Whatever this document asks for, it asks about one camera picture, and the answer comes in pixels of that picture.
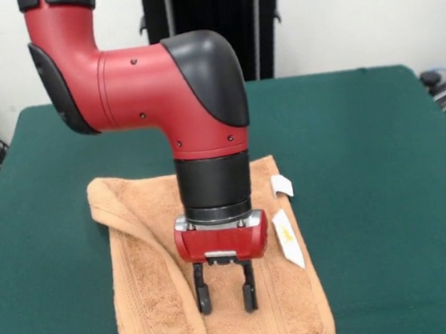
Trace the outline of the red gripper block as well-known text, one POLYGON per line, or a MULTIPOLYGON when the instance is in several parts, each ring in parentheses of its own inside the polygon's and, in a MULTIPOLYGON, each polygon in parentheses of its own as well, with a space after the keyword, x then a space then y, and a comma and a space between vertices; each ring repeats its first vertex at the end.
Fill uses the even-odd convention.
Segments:
POLYGON ((247 313, 258 310, 255 278, 250 259, 264 256, 267 246, 267 216, 263 210, 252 211, 246 217, 228 223, 194 225, 187 219, 177 219, 174 241, 182 260, 193 263, 195 294, 201 314, 212 312, 211 295, 203 277, 203 262, 208 260, 242 260, 243 300, 247 313))

